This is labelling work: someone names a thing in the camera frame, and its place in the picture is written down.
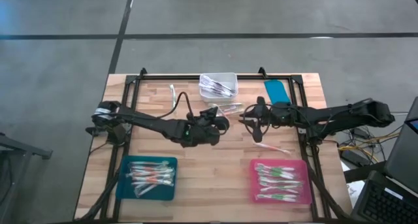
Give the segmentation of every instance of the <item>wooden tabletop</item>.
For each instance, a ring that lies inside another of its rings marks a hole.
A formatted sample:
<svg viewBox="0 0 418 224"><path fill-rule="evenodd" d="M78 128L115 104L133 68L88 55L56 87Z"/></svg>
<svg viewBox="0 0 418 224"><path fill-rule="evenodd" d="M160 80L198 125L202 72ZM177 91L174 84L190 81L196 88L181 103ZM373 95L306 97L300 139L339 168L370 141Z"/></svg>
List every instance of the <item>wooden tabletop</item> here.
<svg viewBox="0 0 418 224"><path fill-rule="evenodd" d="M314 108L327 107L317 73L302 74L308 105ZM111 74L106 84L104 101L121 101L125 74ZM172 108L169 85L174 84L176 93L187 92L195 114L208 105L201 101L198 81L190 80L141 80L137 110L161 115ZM240 80L239 94L235 99L244 106L254 104L257 96L269 100L262 80ZM289 95L288 83L284 83ZM184 119L188 109L184 100L175 113L166 118ZM292 152L290 156L253 145L251 135L238 122L238 116L229 116L231 127L221 136L219 144L198 145L182 148L164 139L159 133L134 127L129 155L152 155L176 157L178 179L173 201L122 200L119 221L309 221L308 205L254 204L249 198L249 162L255 158L301 159L295 128L270 128L263 143ZM105 136L93 141L92 149L105 142ZM347 192L340 159L334 143L320 145L319 158L325 185L336 202L348 213L351 204ZM75 218L83 216L102 193L111 154L111 146L94 152L88 159L86 173L77 204ZM319 192L315 190L317 205L321 211ZM108 215L112 214L114 190L110 199Z"/></svg>

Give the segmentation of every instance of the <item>gray floor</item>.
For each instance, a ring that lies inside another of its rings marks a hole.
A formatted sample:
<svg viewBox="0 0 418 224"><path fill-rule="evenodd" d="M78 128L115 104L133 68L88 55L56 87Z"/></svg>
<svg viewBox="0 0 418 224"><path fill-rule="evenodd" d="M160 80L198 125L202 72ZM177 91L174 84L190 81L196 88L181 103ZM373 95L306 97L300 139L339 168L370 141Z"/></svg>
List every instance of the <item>gray floor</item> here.
<svg viewBox="0 0 418 224"><path fill-rule="evenodd" d="M125 3L0 0L0 35L115 34ZM418 32L417 14L414 0L134 0L127 33ZM54 150L51 160L31 162L16 223L71 220L91 142L84 127L103 94L114 45L0 41L0 131ZM373 97L408 111L418 95L416 50L416 38L126 40L116 72L319 72L329 106ZM372 132L383 135L402 120ZM387 155L392 144L384 145Z"/></svg>

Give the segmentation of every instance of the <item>blue phone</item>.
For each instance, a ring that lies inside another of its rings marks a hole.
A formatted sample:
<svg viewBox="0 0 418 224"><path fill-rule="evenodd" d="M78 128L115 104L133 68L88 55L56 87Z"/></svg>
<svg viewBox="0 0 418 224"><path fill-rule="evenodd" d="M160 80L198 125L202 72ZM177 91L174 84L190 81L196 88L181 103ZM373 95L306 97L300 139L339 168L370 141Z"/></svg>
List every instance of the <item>blue phone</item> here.
<svg viewBox="0 0 418 224"><path fill-rule="evenodd" d="M268 80L264 82L264 85L266 86L268 97L270 97L272 104L278 102L290 103L290 99L287 96L285 86L281 81Z"/></svg>

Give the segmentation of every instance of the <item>laptop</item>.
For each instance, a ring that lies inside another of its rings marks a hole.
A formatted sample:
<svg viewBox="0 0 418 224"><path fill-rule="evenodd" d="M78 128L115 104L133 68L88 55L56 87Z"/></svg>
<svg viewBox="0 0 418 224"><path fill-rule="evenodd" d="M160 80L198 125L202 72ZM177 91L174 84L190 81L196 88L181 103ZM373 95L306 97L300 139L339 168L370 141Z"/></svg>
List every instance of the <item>laptop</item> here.
<svg viewBox="0 0 418 224"><path fill-rule="evenodd" d="M376 223L418 223L418 97L383 173L372 171L351 217Z"/></svg>

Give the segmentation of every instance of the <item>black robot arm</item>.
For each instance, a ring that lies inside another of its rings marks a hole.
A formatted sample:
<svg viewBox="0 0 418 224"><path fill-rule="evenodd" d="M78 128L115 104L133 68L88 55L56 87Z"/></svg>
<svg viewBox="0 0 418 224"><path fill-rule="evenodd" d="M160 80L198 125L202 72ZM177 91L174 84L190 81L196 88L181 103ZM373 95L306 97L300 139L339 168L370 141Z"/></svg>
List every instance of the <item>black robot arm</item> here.
<svg viewBox="0 0 418 224"><path fill-rule="evenodd" d="M226 131L229 128L227 118L216 116L216 112L217 108L214 107L201 111L200 116L188 113L187 120L164 120L137 112L116 101L103 101L91 117L95 126L88 127L86 131L91 135L106 131L108 142L120 145L126 140L127 129L123 124L127 123L161 133L184 148L198 144L215 145L221 135L219 130Z"/></svg>
<svg viewBox="0 0 418 224"><path fill-rule="evenodd" d="M355 104L315 109L296 106L290 103L275 103L267 107L263 97L257 98L257 104L249 112L241 114L240 120L246 127L253 129L252 135L256 142L263 138L261 127L298 127L310 130L308 142L320 144L329 134L352 129L362 125L386 127L394 121L389 107L385 103L365 99Z"/></svg>

